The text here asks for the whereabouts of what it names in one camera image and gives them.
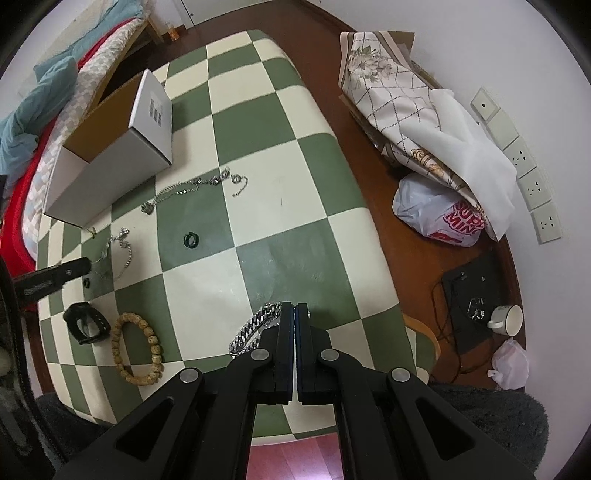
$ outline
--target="metal screw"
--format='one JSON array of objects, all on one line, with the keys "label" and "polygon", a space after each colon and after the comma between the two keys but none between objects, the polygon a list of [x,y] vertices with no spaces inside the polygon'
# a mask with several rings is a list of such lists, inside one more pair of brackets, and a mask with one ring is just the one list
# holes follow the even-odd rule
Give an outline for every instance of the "metal screw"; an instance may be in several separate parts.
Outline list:
[{"label": "metal screw", "polygon": [[395,368],[392,370],[392,378],[397,382],[407,382],[410,380],[410,372],[405,368]]},{"label": "metal screw", "polygon": [[194,368],[185,368],[179,376],[181,382],[191,383],[199,378],[199,372]]},{"label": "metal screw", "polygon": [[263,360],[267,360],[267,358],[269,358],[269,352],[267,352],[264,348],[257,348],[251,352],[251,358],[258,362],[262,362]]},{"label": "metal screw", "polygon": [[327,362],[334,362],[339,357],[339,353],[332,348],[327,348],[321,351],[320,357]]}]

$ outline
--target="cardboard box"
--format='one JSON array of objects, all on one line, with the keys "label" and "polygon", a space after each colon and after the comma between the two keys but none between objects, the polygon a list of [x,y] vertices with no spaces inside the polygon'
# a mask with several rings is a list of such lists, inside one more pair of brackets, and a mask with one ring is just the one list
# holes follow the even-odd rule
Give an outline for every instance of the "cardboard box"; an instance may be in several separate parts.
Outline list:
[{"label": "cardboard box", "polygon": [[64,142],[43,212],[84,227],[172,164],[172,102],[149,70],[96,107]]}]

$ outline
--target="gray fuzzy cushion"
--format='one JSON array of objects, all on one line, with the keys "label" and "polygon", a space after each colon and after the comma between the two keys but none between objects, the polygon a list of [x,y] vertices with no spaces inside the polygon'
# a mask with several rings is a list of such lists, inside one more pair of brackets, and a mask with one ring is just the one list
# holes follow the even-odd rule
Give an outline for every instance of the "gray fuzzy cushion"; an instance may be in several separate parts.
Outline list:
[{"label": "gray fuzzy cushion", "polygon": [[540,402],[515,390],[489,390],[430,382],[429,386],[533,472],[548,443],[548,417]]}]

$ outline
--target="ceramic cup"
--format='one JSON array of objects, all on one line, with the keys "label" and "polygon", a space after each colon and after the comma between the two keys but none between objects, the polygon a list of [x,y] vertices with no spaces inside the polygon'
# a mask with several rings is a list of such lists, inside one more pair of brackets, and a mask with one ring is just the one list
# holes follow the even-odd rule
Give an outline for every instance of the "ceramic cup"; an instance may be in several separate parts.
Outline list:
[{"label": "ceramic cup", "polygon": [[513,337],[523,325],[523,311],[519,305],[501,305],[492,312],[491,321],[486,326],[495,333]]}]

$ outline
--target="small bottle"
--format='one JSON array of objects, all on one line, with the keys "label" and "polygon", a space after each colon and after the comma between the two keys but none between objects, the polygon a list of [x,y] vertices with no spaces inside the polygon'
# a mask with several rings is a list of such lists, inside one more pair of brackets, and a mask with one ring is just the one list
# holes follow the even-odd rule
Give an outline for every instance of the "small bottle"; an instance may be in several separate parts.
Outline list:
[{"label": "small bottle", "polygon": [[177,29],[172,26],[170,23],[166,23],[166,28],[168,29],[168,34],[170,36],[170,40],[177,41],[180,37],[178,36]]}]

